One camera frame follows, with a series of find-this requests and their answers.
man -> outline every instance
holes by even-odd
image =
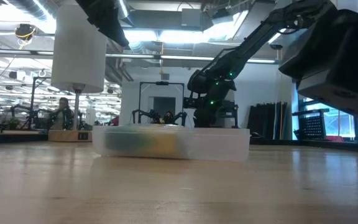
[[[59,99],[59,109],[49,115],[52,125],[51,130],[72,129],[74,113],[68,105],[68,99],[62,97]]]

clear plastic container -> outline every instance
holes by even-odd
[[[132,124],[93,126],[92,138],[102,156],[245,161],[250,134],[248,129]]]

robotic arm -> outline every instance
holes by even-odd
[[[191,95],[184,99],[184,105],[185,108],[196,108],[195,127],[208,128],[215,123],[216,113],[228,91],[236,91],[233,79],[240,74],[248,59],[277,32],[284,28],[307,29],[336,11],[330,0],[301,0],[276,9],[240,46],[222,50],[205,68],[192,74],[187,85]],[[193,93],[198,94],[197,99],[193,98]]]

white cylinder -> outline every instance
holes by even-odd
[[[52,86],[73,91],[73,84],[84,84],[82,93],[102,92],[106,41],[87,21],[79,6],[60,7],[53,48]]]

desk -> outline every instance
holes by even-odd
[[[245,163],[0,144],[0,224],[358,223],[358,153],[251,146]]]

